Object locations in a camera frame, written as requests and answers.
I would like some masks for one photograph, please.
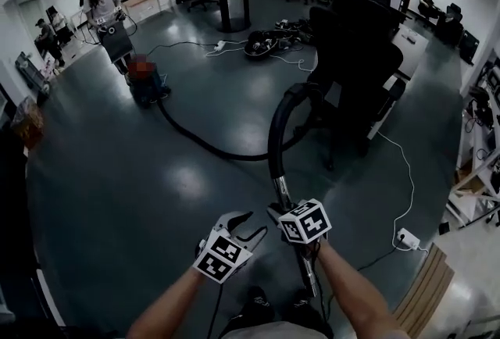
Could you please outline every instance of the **wooden board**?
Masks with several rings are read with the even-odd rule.
[[[432,245],[422,269],[402,302],[394,311],[401,328],[417,338],[439,306],[453,278],[446,255]]]

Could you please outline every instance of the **woman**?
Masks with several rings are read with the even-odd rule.
[[[84,0],[84,13],[87,15],[87,21],[97,30],[101,43],[107,33],[99,27],[96,21],[100,17],[111,14],[120,3],[120,0]],[[123,58],[128,62],[130,60],[130,54],[125,55]],[[121,59],[116,61],[115,65],[123,75],[128,72],[127,67]]]

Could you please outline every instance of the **forearm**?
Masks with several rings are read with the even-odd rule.
[[[203,275],[190,267],[179,280],[142,313],[127,339],[172,337],[195,299]]]
[[[382,294],[326,241],[321,242],[318,259],[338,304],[359,339],[375,339],[398,329]]]

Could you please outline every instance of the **power strip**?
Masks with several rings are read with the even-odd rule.
[[[420,246],[420,239],[415,235],[411,234],[409,230],[402,228],[396,235],[398,240],[411,248],[412,250],[418,250]]]

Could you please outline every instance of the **white shirt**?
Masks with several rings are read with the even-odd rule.
[[[97,20],[97,18],[107,16],[113,12],[119,3],[120,0],[99,0],[99,3],[95,7],[91,7],[90,0],[84,0],[84,13],[92,11],[92,18]]]
[[[58,12],[52,20],[52,26],[54,27],[55,32],[63,29],[66,26],[66,21],[64,20],[64,17],[60,12]]]

